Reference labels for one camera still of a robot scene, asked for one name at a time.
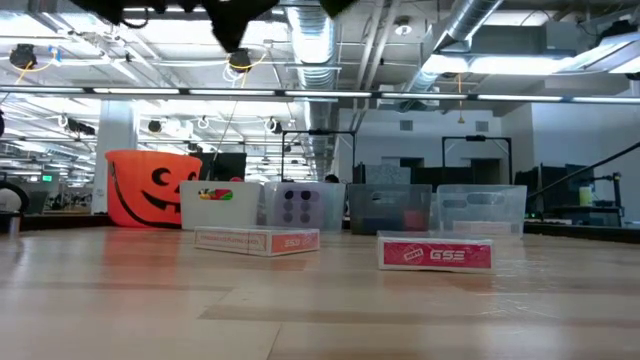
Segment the clear plastic bin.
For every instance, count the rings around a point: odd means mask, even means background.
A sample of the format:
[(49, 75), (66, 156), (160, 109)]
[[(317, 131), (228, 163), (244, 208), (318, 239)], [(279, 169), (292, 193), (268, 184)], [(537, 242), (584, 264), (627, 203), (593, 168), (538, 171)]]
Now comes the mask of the clear plastic bin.
[(338, 183), (294, 183), (294, 182), (268, 182), (264, 184), (265, 191), (265, 217), (268, 226), (277, 226), (275, 223), (275, 197), (283, 190), (312, 190), (320, 194), (319, 210), (320, 223), (318, 229), (321, 232), (338, 233), (342, 230), (344, 216), (346, 186)]
[(440, 185), (436, 193), (439, 229), (454, 232), (454, 221), (507, 222), (510, 236), (469, 235), (521, 239), (526, 197), (527, 188), (521, 185)]

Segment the angled ceiling light fixture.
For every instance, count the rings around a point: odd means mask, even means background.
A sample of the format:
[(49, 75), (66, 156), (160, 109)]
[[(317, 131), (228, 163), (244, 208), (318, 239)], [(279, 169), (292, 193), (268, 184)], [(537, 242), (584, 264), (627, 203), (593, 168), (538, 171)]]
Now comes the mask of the angled ceiling light fixture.
[(564, 71), (622, 74), (640, 81), (640, 23), (613, 22), (599, 33), (594, 46), (575, 56)]

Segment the purple foam die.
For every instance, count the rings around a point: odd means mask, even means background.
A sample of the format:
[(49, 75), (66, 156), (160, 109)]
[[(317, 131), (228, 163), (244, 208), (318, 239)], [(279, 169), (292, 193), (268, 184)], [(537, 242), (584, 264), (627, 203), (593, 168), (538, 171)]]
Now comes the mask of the purple foam die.
[(283, 227), (318, 228), (320, 194), (312, 190), (283, 190), (275, 197), (275, 223)]

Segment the black track light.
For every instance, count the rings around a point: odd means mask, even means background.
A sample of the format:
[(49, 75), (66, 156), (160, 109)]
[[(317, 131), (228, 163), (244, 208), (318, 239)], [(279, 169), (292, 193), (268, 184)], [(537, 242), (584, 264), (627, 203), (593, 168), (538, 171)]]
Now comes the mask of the black track light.
[(79, 122), (72, 118), (67, 118), (65, 129), (71, 133), (75, 133), (78, 135), (86, 135), (86, 136), (95, 136), (96, 129), (90, 125)]

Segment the slanted silver duct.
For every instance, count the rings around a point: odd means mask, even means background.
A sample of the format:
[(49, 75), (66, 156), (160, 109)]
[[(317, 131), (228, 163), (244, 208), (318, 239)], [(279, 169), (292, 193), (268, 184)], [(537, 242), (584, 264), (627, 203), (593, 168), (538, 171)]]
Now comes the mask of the slanted silver duct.
[(447, 18), (431, 25), (421, 44), (423, 63), (403, 86), (403, 92), (424, 93), (446, 70), (431, 70), (427, 63), (452, 45), (470, 47), (472, 38), (504, 0), (455, 0)]

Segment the black frame stand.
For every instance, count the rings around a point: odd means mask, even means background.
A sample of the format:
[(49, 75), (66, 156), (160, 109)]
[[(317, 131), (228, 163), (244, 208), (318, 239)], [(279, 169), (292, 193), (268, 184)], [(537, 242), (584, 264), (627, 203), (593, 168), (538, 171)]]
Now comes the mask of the black frame stand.
[(280, 140), (280, 180), (286, 179), (285, 158), (299, 147), (302, 165), (308, 168), (308, 173), (316, 180), (324, 180), (332, 172), (332, 166), (337, 160), (338, 145), (345, 143), (351, 152), (351, 163), (356, 163), (356, 132), (331, 129), (284, 130)]
[[(446, 143), (448, 140), (462, 140), (465, 142), (487, 142), (491, 141), (494, 145), (498, 146), (503, 150), (503, 152), (507, 155), (507, 164), (508, 164), (508, 181), (510, 185), (514, 184), (514, 174), (513, 174), (513, 145), (512, 139), (510, 137), (494, 137), (494, 136), (485, 136), (485, 135), (466, 135), (466, 136), (443, 136), (441, 138), (441, 173), (442, 180), (446, 180), (446, 156), (449, 151), (446, 148)], [(504, 142), (507, 147), (504, 149), (498, 143), (499, 141)]]

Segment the grey plastic bin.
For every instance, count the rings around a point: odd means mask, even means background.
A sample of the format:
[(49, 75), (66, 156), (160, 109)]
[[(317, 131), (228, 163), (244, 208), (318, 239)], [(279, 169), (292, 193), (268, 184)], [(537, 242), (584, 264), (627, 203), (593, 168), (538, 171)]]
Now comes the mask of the grey plastic bin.
[(404, 229), (403, 213), (425, 213), (428, 228), (431, 185), (352, 184), (348, 187), (350, 230), (355, 235), (376, 235), (379, 231), (410, 232)]

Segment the grey metal post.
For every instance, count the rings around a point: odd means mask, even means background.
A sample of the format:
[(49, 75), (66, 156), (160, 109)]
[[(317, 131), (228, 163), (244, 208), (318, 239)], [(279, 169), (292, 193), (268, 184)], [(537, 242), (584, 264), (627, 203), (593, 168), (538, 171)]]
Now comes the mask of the grey metal post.
[(16, 236), (20, 232), (21, 220), (20, 213), (0, 212), (0, 234)]

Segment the pink card deck box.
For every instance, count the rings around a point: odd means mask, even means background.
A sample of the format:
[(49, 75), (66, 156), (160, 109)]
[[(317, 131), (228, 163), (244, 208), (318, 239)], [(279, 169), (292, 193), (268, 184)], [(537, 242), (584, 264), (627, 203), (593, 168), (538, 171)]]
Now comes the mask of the pink card deck box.
[(494, 241), (451, 232), (377, 234), (378, 268), (400, 271), (491, 273)]

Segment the black curved tube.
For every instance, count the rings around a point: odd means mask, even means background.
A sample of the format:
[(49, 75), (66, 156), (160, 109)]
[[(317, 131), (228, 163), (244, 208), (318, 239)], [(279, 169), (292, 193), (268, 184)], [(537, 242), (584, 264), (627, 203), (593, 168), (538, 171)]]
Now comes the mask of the black curved tube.
[(22, 215), (29, 204), (29, 197), (22, 188), (0, 181), (0, 215)]

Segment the bright ceiling light panel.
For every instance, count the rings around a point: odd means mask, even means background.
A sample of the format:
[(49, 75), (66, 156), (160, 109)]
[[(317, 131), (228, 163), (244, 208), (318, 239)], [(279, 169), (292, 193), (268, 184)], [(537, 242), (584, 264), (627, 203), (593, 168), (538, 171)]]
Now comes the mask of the bright ceiling light panel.
[(543, 76), (572, 65), (572, 57), (431, 55), (422, 65), (425, 73), (473, 73), (486, 75)]

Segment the orange print card deck box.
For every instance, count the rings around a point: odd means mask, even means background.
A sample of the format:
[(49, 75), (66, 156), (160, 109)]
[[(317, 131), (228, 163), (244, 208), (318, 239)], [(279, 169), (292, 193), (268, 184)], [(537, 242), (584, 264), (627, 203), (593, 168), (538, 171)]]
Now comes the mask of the orange print card deck box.
[(318, 229), (252, 227), (196, 227), (194, 247), (260, 257), (276, 257), (320, 249)]

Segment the white plastic bin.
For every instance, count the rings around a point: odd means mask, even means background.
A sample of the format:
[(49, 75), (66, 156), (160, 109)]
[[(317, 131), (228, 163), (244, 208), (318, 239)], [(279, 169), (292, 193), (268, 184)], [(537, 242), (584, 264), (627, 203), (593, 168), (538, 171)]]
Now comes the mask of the white plastic bin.
[[(231, 200), (203, 200), (198, 192), (231, 190)], [(259, 183), (225, 181), (183, 181), (180, 184), (181, 224), (183, 230), (196, 227), (242, 227), (257, 224), (263, 187)]]

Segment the long ceiling light rail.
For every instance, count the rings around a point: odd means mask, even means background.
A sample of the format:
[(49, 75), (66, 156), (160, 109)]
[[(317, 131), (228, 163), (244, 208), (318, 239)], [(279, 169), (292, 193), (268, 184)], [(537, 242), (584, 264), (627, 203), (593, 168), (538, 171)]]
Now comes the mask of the long ceiling light rail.
[(197, 99), (240, 100), (274, 99), (332, 100), (409, 100), (462, 102), (531, 102), (597, 105), (640, 105), (640, 97), (572, 96), (572, 95), (504, 95), (479, 93), (407, 93), (381, 91), (282, 90), (251, 88), (141, 88), (141, 87), (68, 87), (0, 85), (0, 93), (33, 94), (56, 97), (127, 97), (131, 99)]

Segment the black table frame rails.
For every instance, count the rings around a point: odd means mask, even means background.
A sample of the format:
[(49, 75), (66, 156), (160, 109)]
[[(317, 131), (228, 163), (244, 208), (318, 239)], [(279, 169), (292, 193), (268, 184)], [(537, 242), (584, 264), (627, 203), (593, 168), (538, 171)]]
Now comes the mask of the black table frame rails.
[(527, 222), (526, 234), (640, 245), (640, 229)]
[(114, 223), (108, 215), (44, 214), (25, 215), (20, 223), (20, 231), (63, 230), (91, 227), (108, 227)]

